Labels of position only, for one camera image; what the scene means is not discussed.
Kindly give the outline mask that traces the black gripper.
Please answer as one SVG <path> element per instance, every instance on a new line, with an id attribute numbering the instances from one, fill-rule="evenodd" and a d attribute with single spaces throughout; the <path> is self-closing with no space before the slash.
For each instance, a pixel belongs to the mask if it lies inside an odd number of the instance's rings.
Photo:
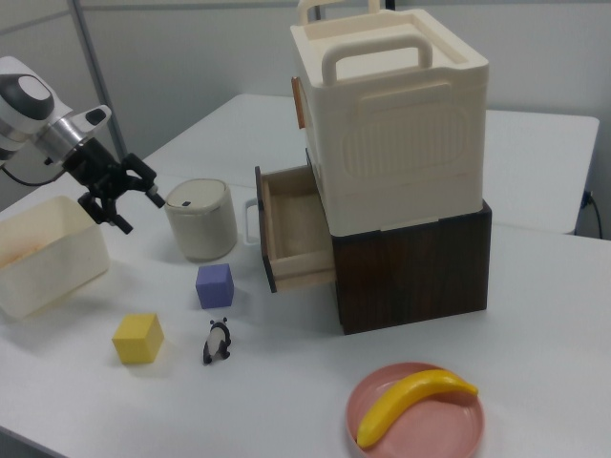
<path id="1" fill-rule="evenodd" d="M 77 146 L 64 160 L 63 169 L 89 192 L 77 201 L 97 224 L 108 223 L 125 235 L 133 226 L 117 213 L 115 200 L 127 191 L 139 191 L 157 208 L 165 205 L 155 183 L 157 173 L 135 154 L 120 162 L 95 138 Z"/>

